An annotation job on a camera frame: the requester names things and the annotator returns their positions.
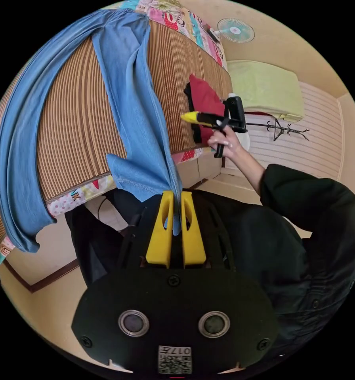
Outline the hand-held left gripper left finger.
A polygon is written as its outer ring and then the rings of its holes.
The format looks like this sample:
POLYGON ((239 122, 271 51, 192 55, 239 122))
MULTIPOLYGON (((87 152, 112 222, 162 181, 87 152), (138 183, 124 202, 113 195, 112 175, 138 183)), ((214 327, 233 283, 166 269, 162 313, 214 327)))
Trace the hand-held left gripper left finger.
POLYGON ((165 191, 157 209, 157 216, 152 230, 146 261, 151 265, 169 268, 171 259, 172 234, 174 219, 174 194, 165 191))

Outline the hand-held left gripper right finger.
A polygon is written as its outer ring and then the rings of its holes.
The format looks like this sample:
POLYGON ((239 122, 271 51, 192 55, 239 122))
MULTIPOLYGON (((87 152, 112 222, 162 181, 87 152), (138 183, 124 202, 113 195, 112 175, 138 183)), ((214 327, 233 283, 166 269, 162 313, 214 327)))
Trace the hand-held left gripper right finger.
POLYGON ((181 193, 181 233, 184 267, 203 265, 206 254, 192 193, 181 193))

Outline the person's right hand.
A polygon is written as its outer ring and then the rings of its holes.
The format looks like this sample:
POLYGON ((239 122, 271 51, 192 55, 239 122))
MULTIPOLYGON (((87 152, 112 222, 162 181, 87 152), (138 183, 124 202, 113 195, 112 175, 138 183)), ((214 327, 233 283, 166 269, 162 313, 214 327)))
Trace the person's right hand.
POLYGON ((222 146, 223 156, 230 159, 234 164, 245 153, 245 149, 239 142, 235 132, 228 125, 221 131, 215 130, 213 135, 208 139, 207 144, 214 150, 222 146))

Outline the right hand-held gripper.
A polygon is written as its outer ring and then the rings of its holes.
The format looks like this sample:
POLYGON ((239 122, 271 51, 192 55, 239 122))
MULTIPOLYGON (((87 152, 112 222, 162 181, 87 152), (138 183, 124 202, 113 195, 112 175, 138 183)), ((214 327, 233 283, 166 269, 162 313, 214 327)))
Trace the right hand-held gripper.
MULTIPOLYGON (((180 116, 180 118, 187 123, 197 123, 205 128, 211 129, 212 131, 221 131, 226 125, 237 134, 245 134, 247 132, 245 122, 237 119, 232 119, 230 117, 219 116, 216 114, 205 113, 205 112, 187 112, 180 116)), ((214 154, 215 158, 223 157, 223 147, 219 146, 214 154)))

